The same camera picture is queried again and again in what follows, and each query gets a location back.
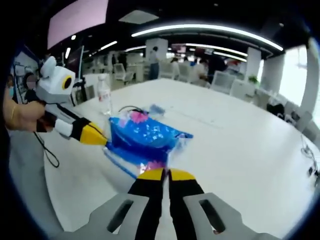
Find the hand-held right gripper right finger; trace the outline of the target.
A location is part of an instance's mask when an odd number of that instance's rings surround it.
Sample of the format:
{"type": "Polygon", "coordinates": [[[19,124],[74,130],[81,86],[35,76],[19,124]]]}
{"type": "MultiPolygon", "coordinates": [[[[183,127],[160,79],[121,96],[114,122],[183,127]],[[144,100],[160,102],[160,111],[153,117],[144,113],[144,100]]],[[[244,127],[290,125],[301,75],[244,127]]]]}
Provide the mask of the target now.
{"type": "Polygon", "coordinates": [[[274,240],[243,223],[242,215],[215,194],[205,193],[196,178],[170,169],[170,215],[178,240],[274,240]]]}

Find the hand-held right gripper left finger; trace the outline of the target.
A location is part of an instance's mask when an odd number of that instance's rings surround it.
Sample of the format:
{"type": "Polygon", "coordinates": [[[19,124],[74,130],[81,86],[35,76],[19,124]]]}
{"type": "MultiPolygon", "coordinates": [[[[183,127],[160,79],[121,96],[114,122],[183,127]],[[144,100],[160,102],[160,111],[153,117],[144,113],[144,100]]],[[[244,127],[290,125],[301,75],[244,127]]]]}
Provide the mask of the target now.
{"type": "Polygon", "coordinates": [[[162,214],[164,168],[137,177],[128,193],[120,193],[94,210],[87,224],[59,240],[153,240],[162,214]]]}

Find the person's left hand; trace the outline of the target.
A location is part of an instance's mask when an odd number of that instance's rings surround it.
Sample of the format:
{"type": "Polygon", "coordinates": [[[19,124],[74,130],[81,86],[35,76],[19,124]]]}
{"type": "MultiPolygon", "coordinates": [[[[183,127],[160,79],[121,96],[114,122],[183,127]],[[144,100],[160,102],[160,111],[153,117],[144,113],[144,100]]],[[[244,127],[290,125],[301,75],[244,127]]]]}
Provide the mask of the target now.
{"type": "Polygon", "coordinates": [[[38,132],[37,126],[40,126],[44,132],[51,132],[53,127],[44,119],[44,116],[45,107],[37,101],[18,104],[13,113],[13,128],[21,131],[38,132]]]}

